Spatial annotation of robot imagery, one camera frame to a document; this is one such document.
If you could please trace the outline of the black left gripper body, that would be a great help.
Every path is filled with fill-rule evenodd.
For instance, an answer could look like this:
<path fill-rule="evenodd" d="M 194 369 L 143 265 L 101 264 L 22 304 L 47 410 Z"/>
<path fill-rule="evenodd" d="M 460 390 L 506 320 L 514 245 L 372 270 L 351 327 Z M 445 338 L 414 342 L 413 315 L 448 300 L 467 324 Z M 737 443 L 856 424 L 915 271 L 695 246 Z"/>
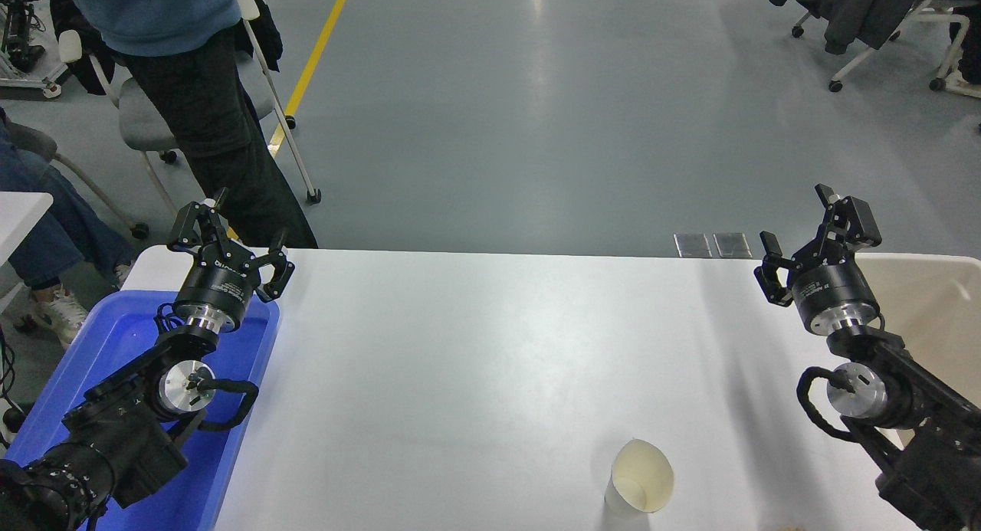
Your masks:
<path fill-rule="evenodd" d="M 176 315 L 183 321 L 205 317 L 219 322 L 241 322 L 260 275 L 247 258 L 221 259 L 225 253 L 202 249 L 176 294 Z"/>

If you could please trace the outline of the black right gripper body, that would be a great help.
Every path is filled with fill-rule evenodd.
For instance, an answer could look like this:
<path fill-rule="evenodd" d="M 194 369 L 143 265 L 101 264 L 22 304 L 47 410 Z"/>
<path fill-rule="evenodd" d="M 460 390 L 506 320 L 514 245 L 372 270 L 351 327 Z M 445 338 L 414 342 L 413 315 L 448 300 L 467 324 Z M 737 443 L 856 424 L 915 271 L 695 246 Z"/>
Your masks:
<path fill-rule="evenodd" d="M 789 272 L 789 293 L 803 324 L 869 324 L 881 315 L 868 280 L 852 260 L 799 261 Z"/>

